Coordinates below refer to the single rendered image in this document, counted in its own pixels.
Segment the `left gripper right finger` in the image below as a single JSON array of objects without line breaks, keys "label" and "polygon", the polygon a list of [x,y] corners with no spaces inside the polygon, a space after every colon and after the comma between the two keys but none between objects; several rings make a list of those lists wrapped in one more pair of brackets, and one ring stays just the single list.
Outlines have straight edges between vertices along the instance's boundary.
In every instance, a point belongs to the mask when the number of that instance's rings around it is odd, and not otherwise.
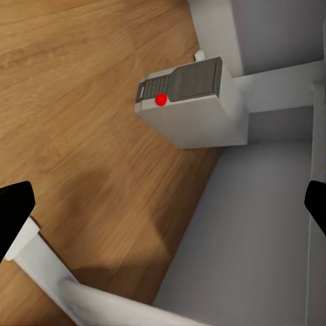
[{"label": "left gripper right finger", "polygon": [[310,181],[304,204],[326,235],[326,183]]}]

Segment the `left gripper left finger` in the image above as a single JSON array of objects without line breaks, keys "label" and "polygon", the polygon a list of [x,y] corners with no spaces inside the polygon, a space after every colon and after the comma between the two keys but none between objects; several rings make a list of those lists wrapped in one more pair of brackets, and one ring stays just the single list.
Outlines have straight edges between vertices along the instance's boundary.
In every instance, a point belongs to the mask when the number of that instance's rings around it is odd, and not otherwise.
[{"label": "left gripper left finger", "polygon": [[0,261],[35,208],[30,181],[0,188]]}]

